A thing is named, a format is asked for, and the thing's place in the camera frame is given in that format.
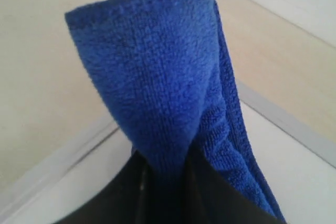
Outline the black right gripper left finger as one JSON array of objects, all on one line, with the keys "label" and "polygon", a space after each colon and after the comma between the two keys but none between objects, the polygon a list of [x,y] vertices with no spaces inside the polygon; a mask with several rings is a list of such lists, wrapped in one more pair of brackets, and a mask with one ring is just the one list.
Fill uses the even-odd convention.
[{"label": "black right gripper left finger", "polygon": [[56,223],[168,223],[164,186],[135,152],[102,191]]}]

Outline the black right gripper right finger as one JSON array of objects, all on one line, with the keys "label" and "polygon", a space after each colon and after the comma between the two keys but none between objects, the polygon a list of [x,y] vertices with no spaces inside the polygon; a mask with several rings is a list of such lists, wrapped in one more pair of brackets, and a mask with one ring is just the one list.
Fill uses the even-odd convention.
[{"label": "black right gripper right finger", "polygon": [[278,223],[230,185],[196,146],[184,152],[181,223]]}]

